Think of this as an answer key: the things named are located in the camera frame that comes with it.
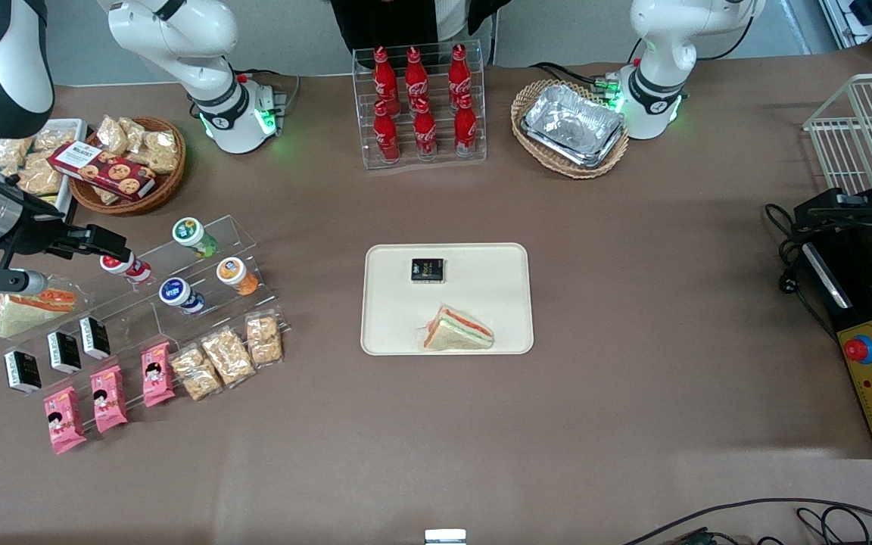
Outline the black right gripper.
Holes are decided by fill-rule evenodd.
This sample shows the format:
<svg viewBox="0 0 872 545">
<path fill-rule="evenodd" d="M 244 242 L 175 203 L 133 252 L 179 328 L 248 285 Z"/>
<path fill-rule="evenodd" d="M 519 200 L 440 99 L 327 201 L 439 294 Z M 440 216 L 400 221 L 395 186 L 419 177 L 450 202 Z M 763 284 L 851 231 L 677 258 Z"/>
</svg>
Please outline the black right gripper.
<svg viewBox="0 0 872 545">
<path fill-rule="evenodd" d="M 73 258 L 73 249 L 119 262 L 128 261 L 131 255 L 122 235 L 93 224 L 72 226 L 61 215 L 37 213 L 31 204 L 22 206 L 20 218 L 3 238 L 4 258 L 39 253 Z"/>
</svg>

